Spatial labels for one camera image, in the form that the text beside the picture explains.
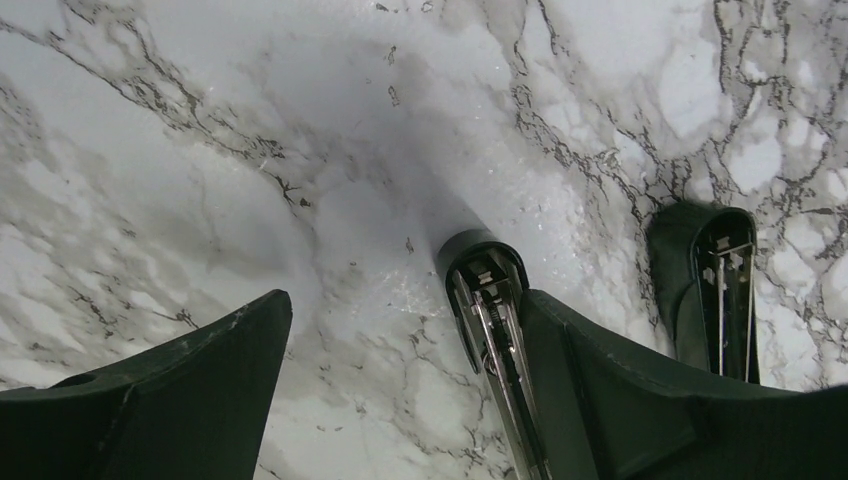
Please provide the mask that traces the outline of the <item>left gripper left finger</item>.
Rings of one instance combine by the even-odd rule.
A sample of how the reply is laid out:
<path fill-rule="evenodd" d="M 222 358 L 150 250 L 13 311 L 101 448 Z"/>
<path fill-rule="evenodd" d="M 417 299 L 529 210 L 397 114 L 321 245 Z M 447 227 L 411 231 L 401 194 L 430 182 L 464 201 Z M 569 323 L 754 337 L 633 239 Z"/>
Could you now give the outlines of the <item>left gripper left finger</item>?
<path fill-rule="evenodd" d="M 273 290 L 47 387 L 1 395 L 5 479 L 250 479 L 293 320 Z"/>

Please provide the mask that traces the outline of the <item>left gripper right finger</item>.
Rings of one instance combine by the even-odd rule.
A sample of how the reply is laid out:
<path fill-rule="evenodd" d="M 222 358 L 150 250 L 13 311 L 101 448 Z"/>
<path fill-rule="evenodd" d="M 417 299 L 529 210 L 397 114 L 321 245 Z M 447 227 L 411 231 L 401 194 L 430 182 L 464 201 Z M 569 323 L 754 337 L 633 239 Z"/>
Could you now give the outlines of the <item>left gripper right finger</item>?
<path fill-rule="evenodd" d="M 556 479 L 843 479 L 847 390 L 801 393 L 699 370 L 540 290 L 520 321 Z"/>

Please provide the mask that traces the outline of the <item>beige black stapler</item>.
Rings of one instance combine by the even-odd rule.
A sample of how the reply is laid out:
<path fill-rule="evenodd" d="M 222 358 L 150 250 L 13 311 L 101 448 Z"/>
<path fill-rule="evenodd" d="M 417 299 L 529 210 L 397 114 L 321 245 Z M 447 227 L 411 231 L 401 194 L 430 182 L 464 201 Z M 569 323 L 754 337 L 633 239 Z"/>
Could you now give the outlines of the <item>beige black stapler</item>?
<path fill-rule="evenodd" d="M 752 214 L 681 201 L 656 215 L 647 245 L 659 317 L 678 361 L 759 383 Z M 515 478 L 552 478 L 519 320 L 529 288 L 521 256 L 490 230 L 470 229 L 445 242 L 436 266 L 471 367 L 494 395 Z"/>

